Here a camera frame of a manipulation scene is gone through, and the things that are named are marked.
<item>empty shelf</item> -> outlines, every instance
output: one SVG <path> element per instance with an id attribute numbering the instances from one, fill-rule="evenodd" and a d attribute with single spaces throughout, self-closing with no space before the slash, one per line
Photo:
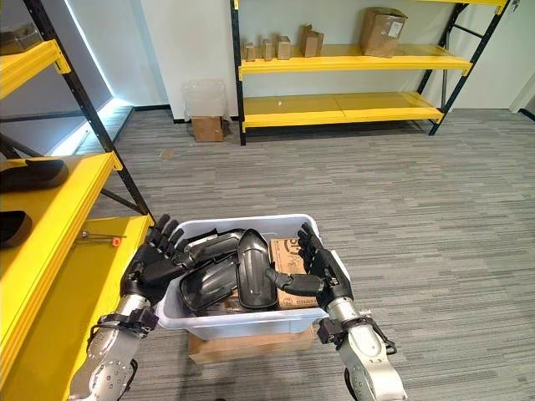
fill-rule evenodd
<path id="1" fill-rule="evenodd" d="M 442 118 L 416 92 L 245 98 L 244 108 L 245 128 Z"/>

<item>yellow metal shelf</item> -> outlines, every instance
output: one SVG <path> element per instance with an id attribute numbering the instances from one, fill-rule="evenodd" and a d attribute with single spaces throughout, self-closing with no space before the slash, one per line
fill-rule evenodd
<path id="1" fill-rule="evenodd" d="M 257 48 L 257 54 L 262 54 L 260 48 Z M 243 60 L 240 74 L 381 69 L 461 69 L 463 74 L 468 74 L 471 68 L 469 61 L 433 44 L 401 44 L 392 58 L 364 56 L 359 46 L 345 44 L 326 44 L 321 54 L 305 58 L 296 46 L 292 46 L 289 60 Z"/>
<path id="2" fill-rule="evenodd" d="M 0 58 L 0 99 L 55 63 L 60 74 L 70 73 L 70 67 L 55 40 L 42 42 L 24 53 Z"/>
<path id="3" fill-rule="evenodd" d="M 436 119 L 442 113 L 416 92 L 245 98 L 244 128 Z"/>
<path id="4" fill-rule="evenodd" d="M 89 330 L 117 305 L 120 278 L 150 224 L 149 216 L 84 223 L 90 232 L 126 238 L 116 248 L 107 243 L 73 246 L 3 386 L 6 400 L 67 399 L 70 380 L 85 359 Z"/>
<path id="5" fill-rule="evenodd" d="M 114 153 L 62 160 L 69 178 L 61 186 L 2 194 L 0 199 L 0 210 L 22 210 L 33 221 L 22 245 L 0 251 L 0 386 L 100 190 L 111 171 L 122 168 Z M 0 169 L 22 164 L 23 160 L 8 160 Z"/>

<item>brown cardboard box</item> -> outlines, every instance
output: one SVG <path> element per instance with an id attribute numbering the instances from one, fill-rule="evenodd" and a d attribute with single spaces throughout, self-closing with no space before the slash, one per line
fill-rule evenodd
<path id="1" fill-rule="evenodd" d="M 221 117 L 191 117 L 193 135 L 197 142 L 222 142 L 223 128 Z"/>
<path id="2" fill-rule="evenodd" d="M 269 39 L 264 39 L 262 41 L 262 56 L 266 61 L 273 59 L 273 43 Z"/>
<path id="3" fill-rule="evenodd" d="M 368 8 L 360 34 L 360 47 L 366 56 L 392 57 L 398 46 L 407 16 L 394 8 Z"/>
<path id="4" fill-rule="evenodd" d="M 279 60 L 290 59 L 290 39 L 288 36 L 281 36 L 277 43 L 277 58 Z"/>
<path id="5" fill-rule="evenodd" d="M 295 334 L 216 338 L 202 340 L 190 334 L 188 354 L 197 364 L 272 355 L 275 352 L 310 348 L 314 341 L 312 326 Z"/>
<path id="6" fill-rule="evenodd" d="M 270 242 L 271 260 L 275 270 L 286 274 L 306 274 L 303 258 L 298 254 L 298 238 L 275 239 Z M 278 307 L 295 309 L 298 307 L 317 307 L 315 297 L 299 297 L 277 289 Z"/>
<path id="7" fill-rule="evenodd" d="M 315 57 L 321 54 L 324 34 L 312 30 L 312 25 L 301 27 L 301 54 L 304 57 Z"/>
<path id="8" fill-rule="evenodd" d="M 252 44 L 252 42 L 245 43 L 245 59 L 247 61 L 254 61 L 257 59 L 254 44 Z"/>

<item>cardboard box on floor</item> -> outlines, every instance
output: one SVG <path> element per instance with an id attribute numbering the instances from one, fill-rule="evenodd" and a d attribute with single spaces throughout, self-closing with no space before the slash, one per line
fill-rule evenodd
<path id="1" fill-rule="evenodd" d="M 367 8 L 360 34 L 360 47 L 366 56 L 394 55 L 407 16 L 394 8 Z"/>
<path id="2" fill-rule="evenodd" d="M 301 27 L 301 54 L 304 57 L 315 57 L 321 54 L 324 34 L 312 30 L 312 25 Z"/>
<path id="3" fill-rule="evenodd" d="M 197 364 L 271 355 L 276 352 L 310 348 L 314 341 L 312 326 L 295 334 L 216 338 L 203 340 L 190 334 L 188 354 Z"/>
<path id="4" fill-rule="evenodd" d="M 303 258 L 298 254 L 298 238 L 273 239 L 270 242 L 271 260 L 275 270 L 286 274 L 306 274 Z M 298 307 L 317 307 L 315 297 L 299 297 L 277 289 L 278 307 L 295 309 Z"/>
<path id="5" fill-rule="evenodd" d="M 197 142 L 222 142 L 221 117 L 191 117 L 193 135 Z"/>

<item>white plastic bin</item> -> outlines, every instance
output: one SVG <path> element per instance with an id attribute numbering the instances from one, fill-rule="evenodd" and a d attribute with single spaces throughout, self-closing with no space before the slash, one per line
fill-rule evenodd
<path id="1" fill-rule="evenodd" d="M 314 219 L 307 215 L 280 215 L 243 217 L 237 219 L 186 221 L 178 226 L 184 238 L 198 236 L 216 228 L 228 231 L 235 228 L 253 228 L 269 241 L 272 238 L 297 236 L 303 223 L 308 223 L 319 236 Z M 230 338 L 302 332 L 315 320 L 327 317 L 319 307 L 288 309 L 284 311 L 236 313 L 232 315 L 196 317 L 182 303 L 178 294 L 179 279 L 173 280 L 166 295 L 156 308 L 160 325 L 171 330 L 185 329 L 202 338 Z"/>

